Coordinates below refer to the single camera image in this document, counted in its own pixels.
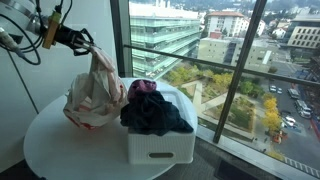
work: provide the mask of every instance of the dark blue cloth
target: dark blue cloth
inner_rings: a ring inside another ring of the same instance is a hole
[[[159,91],[137,91],[134,99],[121,109],[121,124],[140,134],[163,136],[168,131],[193,132],[187,121],[181,118],[179,109],[165,101]]]

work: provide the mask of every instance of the white plastic bag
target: white plastic bag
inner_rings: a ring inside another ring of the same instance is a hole
[[[95,129],[120,115],[127,91],[115,72],[112,59],[97,47],[91,48],[89,74],[72,82],[63,112],[78,127]]]

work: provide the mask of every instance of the building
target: building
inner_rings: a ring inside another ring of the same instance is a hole
[[[312,52],[320,46],[320,18],[319,16],[297,16],[283,38],[285,47],[303,48]]]
[[[283,39],[284,35],[286,34],[286,30],[284,28],[276,28],[273,30],[272,34],[277,35],[277,39]]]
[[[242,48],[242,38],[200,40],[198,59],[236,66]],[[274,48],[264,40],[255,40],[250,49],[245,68],[268,72],[270,61],[274,56]]]
[[[227,30],[228,37],[239,36],[243,15],[233,11],[214,11],[208,18],[208,34],[220,29],[223,32]]]
[[[227,30],[227,37],[244,37],[250,23],[250,19],[244,17],[241,13],[234,11],[215,11],[209,14],[208,20],[208,34],[211,36],[211,32],[216,32],[220,29],[221,32],[224,29]],[[260,21],[257,34],[262,35],[265,29],[266,23]]]
[[[156,6],[130,3],[132,45],[190,57],[200,37],[198,13],[169,6],[163,0]],[[134,77],[158,79],[181,59],[133,49],[132,61]]]

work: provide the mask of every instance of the metal window frame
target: metal window frame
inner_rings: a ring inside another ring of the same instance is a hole
[[[133,77],[131,49],[123,48],[131,44],[129,0],[110,0],[118,75]]]
[[[302,79],[294,79],[294,78],[270,74],[270,73],[263,73],[263,72],[259,72],[259,71],[249,70],[249,69],[244,69],[250,48],[251,48],[253,40],[254,40],[254,36],[255,36],[256,31],[258,29],[259,22],[262,17],[262,13],[263,13],[263,10],[264,10],[265,5],[267,3],[267,0],[257,0],[256,1],[255,7],[253,10],[253,15],[252,15],[249,27],[248,27],[248,31],[245,36],[243,46],[241,47],[241,52],[240,52],[240,56],[238,59],[238,62],[240,62],[240,63],[237,63],[236,67],[230,66],[230,65],[225,65],[225,64],[219,64],[219,63],[215,63],[215,62],[209,62],[206,60],[201,60],[201,59],[196,59],[196,58],[190,58],[190,57],[170,54],[170,53],[161,52],[161,51],[157,51],[157,50],[132,46],[131,45],[131,38],[130,38],[131,32],[130,32],[130,15],[129,15],[129,6],[128,6],[129,1],[123,0],[119,4],[118,0],[110,0],[110,3],[111,3],[112,16],[113,16],[112,19],[113,19],[113,24],[114,24],[116,52],[117,52],[117,59],[118,59],[117,62],[118,62],[118,69],[119,69],[120,77],[133,77],[133,67],[132,67],[133,65],[132,65],[132,54],[131,54],[132,49],[155,53],[155,54],[164,55],[164,56],[168,56],[168,57],[174,57],[174,58],[183,59],[186,61],[197,62],[200,64],[211,65],[211,66],[215,66],[218,68],[234,70],[234,75],[232,77],[232,81],[231,81],[230,88],[229,88],[229,91],[227,94],[225,105],[222,109],[220,120],[219,120],[218,126],[215,130],[215,135],[213,138],[214,143],[219,143],[219,139],[222,135],[222,131],[224,129],[224,125],[227,120],[227,116],[230,111],[232,101],[233,101],[234,95],[236,93],[236,89],[238,87],[241,75],[243,73],[251,74],[251,75],[255,75],[255,76],[260,76],[260,77],[264,77],[264,78],[286,81],[286,82],[295,83],[295,84],[301,84],[301,85],[305,85],[305,86],[313,86],[313,87],[320,88],[320,83],[306,81],[306,80],[302,80]]]

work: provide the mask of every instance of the yellow tree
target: yellow tree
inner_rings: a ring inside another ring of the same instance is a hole
[[[262,96],[262,99],[264,101],[268,100],[268,99],[271,99],[271,98],[275,98],[273,94],[271,93],[265,93],[263,96]]]
[[[264,101],[264,107],[267,109],[267,111],[275,111],[277,110],[277,99],[276,98],[270,98]]]
[[[269,132],[274,132],[280,129],[281,119],[277,111],[266,111],[265,117],[262,119],[262,124],[269,128]]]

